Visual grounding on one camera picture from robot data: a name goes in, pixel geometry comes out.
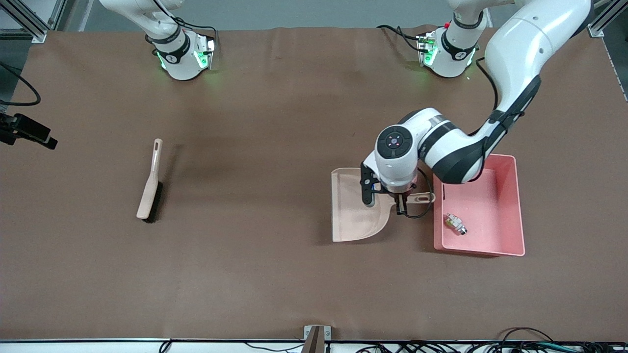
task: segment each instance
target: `dustpan handle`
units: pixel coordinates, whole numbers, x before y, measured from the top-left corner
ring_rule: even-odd
[[[429,204],[436,200],[436,195],[431,192],[413,193],[408,196],[406,204]]]

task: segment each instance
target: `brush handle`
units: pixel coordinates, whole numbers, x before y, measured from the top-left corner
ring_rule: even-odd
[[[157,177],[159,174],[159,160],[161,156],[161,145],[163,141],[161,139],[155,139],[153,143],[153,162],[151,164],[151,176]]]

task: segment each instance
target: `circular button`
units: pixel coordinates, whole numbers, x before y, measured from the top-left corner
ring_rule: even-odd
[[[391,149],[397,149],[401,146],[401,144],[403,143],[403,137],[401,136],[400,133],[390,133],[388,134],[388,136],[386,136],[386,146],[388,146],[388,148]]]

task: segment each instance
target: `black bristles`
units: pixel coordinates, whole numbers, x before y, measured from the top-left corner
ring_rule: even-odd
[[[151,213],[148,214],[148,218],[143,221],[146,223],[155,223],[157,220],[157,212],[159,211],[161,192],[163,191],[163,183],[157,183],[157,190],[155,190],[155,198],[153,199],[153,206],[151,207]]]

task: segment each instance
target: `metal frame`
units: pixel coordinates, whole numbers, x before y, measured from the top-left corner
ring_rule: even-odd
[[[613,0],[588,26],[592,38],[604,36],[604,28],[613,22],[628,7],[628,0]]]
[[[310,334],[310,331],[317,327],[317,326],[321,326],[323,328],[323,334],[325,336],[325,340],[330,340],[332,339],[332,327],[328,326],[328,325],[307,325],[303,327],[303,339],[306,340],[308,339],[308,335]]]
[[[22,29],[0,29],[0,38],[33,37],[33,43],[43,43],[46,32],[57,29],[59,19],[66,8],[68,0],[57,0],[48,21],[44,21],[22,0],[0,0],[2,8]]]
[[[597,9],[602,7],[603,5],[608,4],[609,2],[611,2],[611,0],[598,0],[593,4],[593,6]]]

